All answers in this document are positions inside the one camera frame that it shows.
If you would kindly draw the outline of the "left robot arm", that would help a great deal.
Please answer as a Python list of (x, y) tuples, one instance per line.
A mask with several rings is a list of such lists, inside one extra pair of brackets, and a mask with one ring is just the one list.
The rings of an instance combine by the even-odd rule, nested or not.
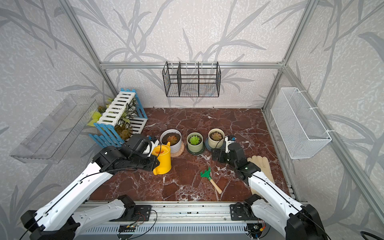
[(134, 134), (121, 147), (108, 146), (93, 158), (82, 173), (45, 206), (21, 216), (31, 240), (73, 240), (85, 231), (116, 219), (135, 219), (136, 205), (126, 196), (79, 212), (78, 207), (103, 183), (121, 171), (151, 172), (159, 166), (153, 150), (160, 145), (155, 137)]

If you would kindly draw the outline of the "yellow watering can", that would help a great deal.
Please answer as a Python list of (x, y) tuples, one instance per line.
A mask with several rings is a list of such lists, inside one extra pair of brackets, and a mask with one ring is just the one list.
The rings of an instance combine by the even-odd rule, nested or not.
[(152, 155), (156, 156), (157, 160), (160, 162), (160, 164), (153, 170), (154, 175), (167, 174), (172, 168), (170, 142), (166, 145), (155, 147), (152, 151)]

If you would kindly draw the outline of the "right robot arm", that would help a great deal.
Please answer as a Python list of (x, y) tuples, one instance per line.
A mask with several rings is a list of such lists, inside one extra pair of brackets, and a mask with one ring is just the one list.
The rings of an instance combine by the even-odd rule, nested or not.
[(286, 240), (327, 240), (322, 220), (312, 205), (302, 205), (268, 179), (264, 172), (245, 157), (240, 144), (230, 141), (212, 149), (213, 160), (228, 164), (259, 196), (250, 203), (255, 217), (264, 220)]

